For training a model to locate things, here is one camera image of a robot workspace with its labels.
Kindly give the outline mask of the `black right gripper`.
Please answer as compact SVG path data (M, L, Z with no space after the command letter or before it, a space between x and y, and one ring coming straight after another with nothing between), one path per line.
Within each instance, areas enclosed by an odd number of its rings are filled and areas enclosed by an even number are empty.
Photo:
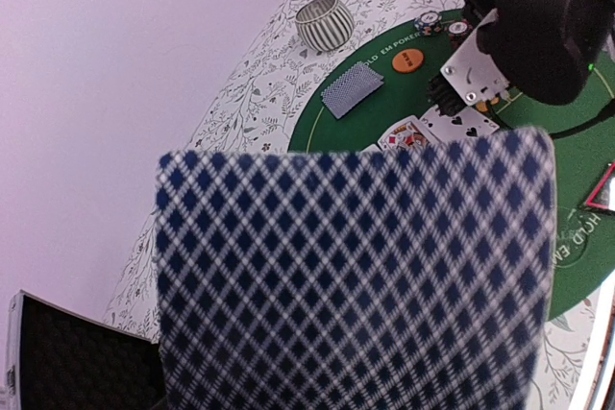
M466 108L466 103L441 74L430 79L427 86L427 98L436 105L441 115L454 117Z

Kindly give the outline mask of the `orange big blind button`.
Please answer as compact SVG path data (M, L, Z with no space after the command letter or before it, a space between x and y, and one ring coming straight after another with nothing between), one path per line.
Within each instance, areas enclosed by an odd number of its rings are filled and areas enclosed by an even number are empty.
M420 69L424 61L425 56L421 50L405 49L393 58L391 64L396 72L409 74Z

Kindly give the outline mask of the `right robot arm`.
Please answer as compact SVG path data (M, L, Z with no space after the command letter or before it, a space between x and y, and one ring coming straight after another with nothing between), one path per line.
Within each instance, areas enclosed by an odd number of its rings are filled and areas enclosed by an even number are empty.
M462 16L471 33L427 86L449 116L509 87L568 105L614 36L614 0L464 0Z

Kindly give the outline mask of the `red chip stack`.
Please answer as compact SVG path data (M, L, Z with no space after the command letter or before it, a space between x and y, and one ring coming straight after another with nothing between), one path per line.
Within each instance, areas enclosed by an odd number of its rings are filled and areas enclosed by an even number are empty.
M447 35L453 49L456 50L472 33L473 27L466 20L458 20L447 27Z

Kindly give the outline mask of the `three of spades card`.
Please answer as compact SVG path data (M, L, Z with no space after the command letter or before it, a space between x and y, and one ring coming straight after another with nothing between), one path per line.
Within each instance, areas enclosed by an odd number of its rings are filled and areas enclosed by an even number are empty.
M420 117L420 120L442 142L486 136L500 128L487 116L470 107L455 116L447 116L434 105Z

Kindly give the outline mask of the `blue playing card deck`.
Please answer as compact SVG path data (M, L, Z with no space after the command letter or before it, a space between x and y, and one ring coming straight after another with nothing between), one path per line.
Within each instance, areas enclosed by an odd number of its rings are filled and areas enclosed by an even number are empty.
M171 409L521 409L552 293L554 145L175 151L157 175Z

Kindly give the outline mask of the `clear red card box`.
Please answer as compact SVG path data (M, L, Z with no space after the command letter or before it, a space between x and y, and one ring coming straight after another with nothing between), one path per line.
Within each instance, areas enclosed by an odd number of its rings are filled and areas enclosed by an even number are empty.
M589 210L593 210L599 213L611 215L614 214L615 205L613 162L608 164L598 183L592 189L588 197L584 200L583 206Z

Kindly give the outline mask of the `king of diamonds card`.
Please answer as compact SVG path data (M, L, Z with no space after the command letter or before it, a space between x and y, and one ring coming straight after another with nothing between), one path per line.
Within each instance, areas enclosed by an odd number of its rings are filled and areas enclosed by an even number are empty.
M414 115L394 123L378 139L382 150L410 151L438 142L438 138Z

